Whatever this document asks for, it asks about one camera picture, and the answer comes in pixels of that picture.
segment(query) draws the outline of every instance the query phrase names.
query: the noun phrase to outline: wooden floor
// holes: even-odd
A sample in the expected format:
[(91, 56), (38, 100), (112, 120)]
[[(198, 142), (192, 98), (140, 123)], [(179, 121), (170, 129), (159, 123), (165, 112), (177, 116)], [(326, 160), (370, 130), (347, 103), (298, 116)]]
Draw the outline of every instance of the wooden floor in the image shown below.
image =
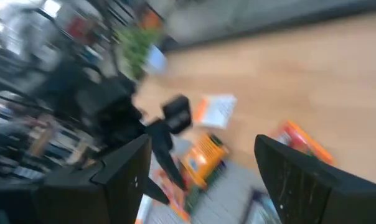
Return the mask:
[[(136, 103), (161, 114), (177, 93), (233, 93), (227, 130), (233, 159), (256, 170), (253, 143), (292, 119), (328, 149), (337, 167), (376, 182), (376, 14), (168, 55), (169, 67), (142, 85)], [(183, 136), (194, 139), (199, 128)]]

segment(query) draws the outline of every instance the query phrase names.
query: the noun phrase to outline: paper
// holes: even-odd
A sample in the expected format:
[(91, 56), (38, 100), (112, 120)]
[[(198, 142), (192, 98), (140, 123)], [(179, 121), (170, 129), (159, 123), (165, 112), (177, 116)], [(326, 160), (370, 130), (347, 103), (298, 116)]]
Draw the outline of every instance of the paper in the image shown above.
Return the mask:
[(166, 70), (166, 65), (166, 56), (155, 45), (152, 45), (149, 48), (146, 66), (144, 67), (145, 72), (150, 75), (162, 74)]
[(211, 128), (227, 128), (237, 99), (233, 95), (210, 95), (202, 99), (194, 121)]
[(151, 208), (152, 199), (146, 195), (143, 195), (141, 199), (141, 204), (139, 205), (138, 214), (135, 224), (145, 223), (146, 217), (148, 216), (149, 209)]

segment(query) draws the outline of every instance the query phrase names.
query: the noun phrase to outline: orange package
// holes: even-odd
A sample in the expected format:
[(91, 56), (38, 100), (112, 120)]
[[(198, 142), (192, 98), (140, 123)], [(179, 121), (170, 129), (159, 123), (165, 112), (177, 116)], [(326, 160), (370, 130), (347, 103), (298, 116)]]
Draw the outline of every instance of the orange package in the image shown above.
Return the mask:
[(227, 148), (216, 136), (204, 133), (181, 158), (174, 158), (174, 162), (179, 165), (186, 191), (171, 181), (164, 170), (155, 172), (156, 179), (160, 179), (159, 186), (170, 200), (171, 208), (185, 222), (190, 221), (190, 213), (201, 193), (212, 185), (221, 167), (225, 167), (222, 160), (227, 154)]
[(315, 156), (326, 164), (334, 165), (332, 155), (292, 121), (283, 123), (270, 137), (309, 156)]

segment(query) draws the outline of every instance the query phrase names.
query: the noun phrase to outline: potted plant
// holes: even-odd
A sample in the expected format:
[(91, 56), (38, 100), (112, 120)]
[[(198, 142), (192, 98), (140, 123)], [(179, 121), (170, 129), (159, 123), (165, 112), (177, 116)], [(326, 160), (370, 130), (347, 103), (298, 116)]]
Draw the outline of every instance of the potted plant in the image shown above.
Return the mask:
[(149, 49), (157, 41), (159, 31), (130, 27), (118, 31), (116, 34), (121, 42), (121, 56), (124, 58), (125, 67), (122, 70), (130, 79), (142, 80), (145, 76), (144, 67)]

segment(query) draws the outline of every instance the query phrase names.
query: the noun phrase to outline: white paper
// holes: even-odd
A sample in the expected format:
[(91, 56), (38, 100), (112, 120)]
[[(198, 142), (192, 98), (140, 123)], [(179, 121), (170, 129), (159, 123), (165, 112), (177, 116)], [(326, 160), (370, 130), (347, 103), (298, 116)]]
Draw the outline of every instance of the white paper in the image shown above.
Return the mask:
[(139, 204), (138, 214), (136, 220), (141, 220), (145, 223), (145, 219), (148, 216), (149, 209), (151, 208), (152, 199), (146, 195), (143, 195), (141, 203)]
[(209, 104), (200, 120), (200, 125), (212, 128), (227, 128), (237, 99), (233, 95), (212, 95), (208, 96), (207, 100)]
[(162, 74), (166, 70), (166, 65), (166, 56), (164, 56), (164, 54), (155, 45), (152, 45), (149, 48), (144, 70), (150, 75)]

